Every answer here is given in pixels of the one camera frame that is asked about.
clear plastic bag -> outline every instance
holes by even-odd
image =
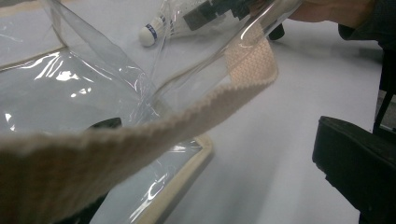
[[[8,202],[18,202],[20,223],[76,213],[143,167],[155,167],[175,145],[194,151],[199,145],[186,146],[186,139],[221,123],[275,80],[265,37],[300,4],[40,2],[0,3],[6,12],[0,16],[0,180],[18,186],[19,179],[41,176],[23,185],[27,196],[35,195],[37,211],[14,185],[0,189],[7,195],[0,213],[16,211]],[[111,118],[125,128],[85,131]],[[36,165],[42,161],[48,164]],[[172,177],[159,172],[165,175],[149,186]],[[70,197],[53,201],[60,194]],[[45,212],[59,203],[63,209]],[[131,214],[118,221],[139,220],[133,216],[139,209],[127,209]]]

transparent plastic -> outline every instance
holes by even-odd
[[[0,2],[0,134],[81,133],[111,118],[140,127],[177,115],[231,82],[224,52],[232,40],[255,49],[300,2]],[[139,190],[112,190],[93,223],[136,222],[199,150],[192,140],[172,147],[124,183]],[[122,213],[109,210],[114,203]]]

